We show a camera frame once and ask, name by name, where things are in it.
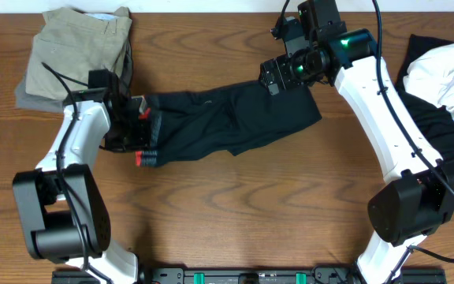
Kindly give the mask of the black leggings red waistband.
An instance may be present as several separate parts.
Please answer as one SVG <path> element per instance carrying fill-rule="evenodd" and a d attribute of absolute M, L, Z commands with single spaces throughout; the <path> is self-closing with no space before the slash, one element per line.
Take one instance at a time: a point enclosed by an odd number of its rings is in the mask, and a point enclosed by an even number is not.
<path fill-rule="evenodd" d="M 272 95 L 257 81 L 144 98 L 151 137 L 149 147 L 136 154 L 137 166 L 194 161 L 216 151 L 236 156 L 322 118 L 309 88 Z"/>

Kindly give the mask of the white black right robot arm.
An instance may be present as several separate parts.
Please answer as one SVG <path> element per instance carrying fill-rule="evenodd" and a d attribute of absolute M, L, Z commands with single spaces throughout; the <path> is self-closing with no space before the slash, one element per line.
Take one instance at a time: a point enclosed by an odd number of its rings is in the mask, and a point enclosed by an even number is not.
<path fill-rule="evenodd" d="M 273 95 L 326 80 L 354 111 L 378 158 L 385 187 L 368 203 L 374 232 L 351 267 L 311 271 L 312 283 L 443 283 L 438 268 L 407 268 L 409 256 L 454 213 L 454 162 L 418 130 L 366 29 L 314 35 L 296 24 L 285 53 L 263 62 L 259 79 Z"/>

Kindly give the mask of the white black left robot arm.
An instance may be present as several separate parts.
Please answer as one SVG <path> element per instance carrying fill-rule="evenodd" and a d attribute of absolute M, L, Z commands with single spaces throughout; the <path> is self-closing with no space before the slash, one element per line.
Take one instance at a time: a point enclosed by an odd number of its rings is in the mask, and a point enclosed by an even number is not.
<path fill-rule="evenodd" d="M 97 88 L 74 92 L 63 103 L 64 120 L 34 170 L 13 179 L 13 195 L 28 254 L 82 271 L 66 283 L 143 283 L 147 273 L 135 253 L 111 234 L 110 217 L 92 169 L 110 133 L 139 120 L 141 97 Z"/>

